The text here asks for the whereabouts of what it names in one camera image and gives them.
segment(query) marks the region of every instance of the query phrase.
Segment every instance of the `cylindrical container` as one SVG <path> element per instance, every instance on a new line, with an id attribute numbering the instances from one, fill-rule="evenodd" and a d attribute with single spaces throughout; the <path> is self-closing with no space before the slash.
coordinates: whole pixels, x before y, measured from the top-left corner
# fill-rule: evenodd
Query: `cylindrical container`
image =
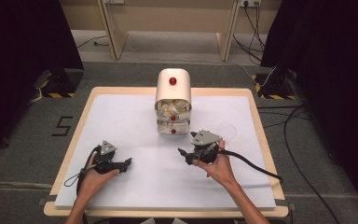
<path id="1" fill-rule="evenodd" d="M 158 75 L 155 110 L 159 133 L 190 132 L 190 75 L 181 68 L 166 68 Z"/>

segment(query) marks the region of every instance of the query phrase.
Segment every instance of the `forearm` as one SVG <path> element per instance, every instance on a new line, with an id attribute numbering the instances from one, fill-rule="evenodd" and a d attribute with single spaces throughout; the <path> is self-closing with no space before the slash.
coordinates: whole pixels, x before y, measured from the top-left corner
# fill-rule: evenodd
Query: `forearm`
<path id="1" fill-rule="evenodd" d="M 245 194 L 242 187 L 238 184 L 231 184 L 225 186 L 227 192 L 234 200 L 235 204 L 240 209 L 246 223 L 269 223 L 267 219 L 261 214 L 257 207 L 252 203 L 249 197 Z"/>
<path id="2" fill-rule="evenodd" d="M 78 197 L 75 200 L 74 207 L 72 208 L 71 214 L 69 214 L 69 217 L 66 219 L 65 224 L 79 224 L 89 200 L 90 199 L 85 197 Z"/>

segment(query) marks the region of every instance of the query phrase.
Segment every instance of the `black controller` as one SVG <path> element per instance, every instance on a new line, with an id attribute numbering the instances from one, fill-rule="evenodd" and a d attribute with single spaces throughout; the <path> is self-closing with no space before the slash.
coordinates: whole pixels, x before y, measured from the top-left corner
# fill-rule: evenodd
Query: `black controller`
<path id="1" fill-rule="evenodd" d="M 187 153 L 183 149 L 178 148 L 180 154 L 186 158 L 186 163 L 192 165 L 193 160 L 199 160 L 205 163 L 214 162 L 219 150 L 219 141 L 222 137 L 204 130 L 190 134 L 193 136 L 191 144 L 195 146 L 194 152 Z"/>
<path id="2" fill-rule="evenodd" d="M 125 160 L 124 162 L 113 162 L 112 159 L 115 156 L 117 147 L 112 144 L 103 141 L 102 146 L 97 146 L 97 154 L 92 161 L 94 170 L 103 175 L 110 171 L 118 169 L 121 173 L 127 172 L 128 167 L 131 165 L 132 158 Z"/>

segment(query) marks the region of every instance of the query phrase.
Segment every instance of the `person's right hand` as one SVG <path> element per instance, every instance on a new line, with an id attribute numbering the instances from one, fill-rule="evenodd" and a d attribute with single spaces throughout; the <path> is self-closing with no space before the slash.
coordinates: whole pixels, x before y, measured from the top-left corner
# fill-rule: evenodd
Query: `person's right hand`
<path id="1" fill-rule="evenodd" d="M 224 150 L 224 148 L 225 141 L 220 140 L 219 151 Z M 212 164 L 207 164 L 198 160 L 193 160 L 193 164 L 206 171 L 208 177 L 213 178 L 226 189 L 237 183 L 237 180 L 232 173 L 231 164 L 227 155 L 217 154 L 216 160 Z"/>

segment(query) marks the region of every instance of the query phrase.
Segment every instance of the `white panel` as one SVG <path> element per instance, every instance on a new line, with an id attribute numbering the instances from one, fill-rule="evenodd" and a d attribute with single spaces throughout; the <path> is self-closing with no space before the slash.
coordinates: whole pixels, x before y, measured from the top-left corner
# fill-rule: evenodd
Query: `white panel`
<path id="1" fill-rule="evenodd" d="M 64 180 L 77 174 L 93 148 L 103 140 L 118 147 L 114 161 L 132 158 L 127 173 L 111 179 L 89 203 L 93 208 L 236 208 L 223 187 L 198 167 L 187 165 L 177 148 L 193 150 L 190 134 L 157 132 L 154 95 L 98 95 L 77 142 Z M 190 128 L 217 133 L 222 123 L 237 131 L 227 150 L 240 153 L 265 168 L 248 98 L 245 96 L 192 96 Z M 234 174 L 259 208 L 274 208 L 269 179 L 231 157 Z M 55 205 L 72 207 L 76 183 L 62 186 Z"/>

